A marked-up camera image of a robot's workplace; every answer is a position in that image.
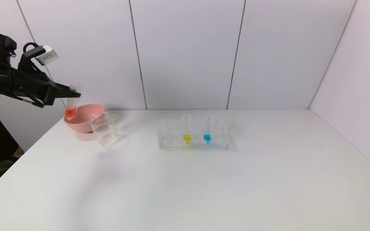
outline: table surface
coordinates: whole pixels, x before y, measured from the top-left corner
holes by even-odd
[[[370,161],[308,110],[215,110],[227,150],[160,150],[160,118],[110,111],[102,148],[61,120],[0,178],[0,231],[370,231]]]

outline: test tube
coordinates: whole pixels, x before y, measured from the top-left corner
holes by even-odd
[[[213,115],[205,115],[205,133],[204,133],[204,140],[206,143],[209,143],[211,141],[211,133],[212,133],[212,127],[213,127]]]
[[[189,114],[183,115],[182,122],[184,124],[183,139],[185,143],[189,143],[192,139],[192,136],[191,136],[192,116]]]
[[[75,86],[70,86],[69,90],[76,92]],[[66,102],[65,117],[70,120],[76,116],[76,110],[78,109],[79,98],[68,98]]]

